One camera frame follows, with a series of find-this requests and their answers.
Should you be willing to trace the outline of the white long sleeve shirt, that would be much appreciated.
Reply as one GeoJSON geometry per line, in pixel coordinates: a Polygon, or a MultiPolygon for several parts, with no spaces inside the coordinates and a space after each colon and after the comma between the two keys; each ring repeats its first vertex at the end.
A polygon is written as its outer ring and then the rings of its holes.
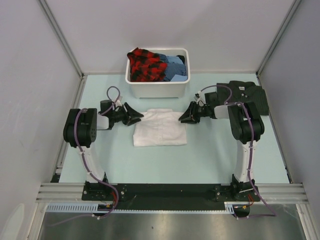
{"type": "Polygon", "coordinates": [[[182,112],[169,108],[155,108],[143,112],[135,124],[134,147],[183,146],[187,144],[187,125],[179,118],[182,112]]]}

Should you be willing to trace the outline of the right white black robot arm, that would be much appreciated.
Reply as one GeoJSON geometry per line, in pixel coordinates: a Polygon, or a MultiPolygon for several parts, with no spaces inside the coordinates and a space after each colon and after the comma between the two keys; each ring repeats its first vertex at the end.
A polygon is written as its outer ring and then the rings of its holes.
{"type": "Polygon", "coordinates": [[[212,190],[217,202],[259,202],[258,187],[253,177],[256,146],[265,132],[265,126],[254,102],[220,104],[217,92],[197,93],[187,110],[179,117],[183,124],[197,124],[201,118],[228,119],[233,138],[237,141],[237,160],[229,185],[216,185],[212,190]]]}

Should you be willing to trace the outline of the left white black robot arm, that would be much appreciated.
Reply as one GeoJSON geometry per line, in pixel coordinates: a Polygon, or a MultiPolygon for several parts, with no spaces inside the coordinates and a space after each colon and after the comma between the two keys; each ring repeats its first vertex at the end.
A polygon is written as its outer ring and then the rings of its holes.
{"type": "Polygon", "coordinates": [[[72,108],[69,110],[64,129],[63,139],[77,153],[85,173],[84,192],[89,191],[100,200],[110,196],[113,187],[108,181],[107,173],[98,160],[95,141],[98,131],[108,131],[117,123],[125,126],[134,125],[144,115],[134,110],[127,102],[102,100],[100,110],[96,108],[72,108]]]}

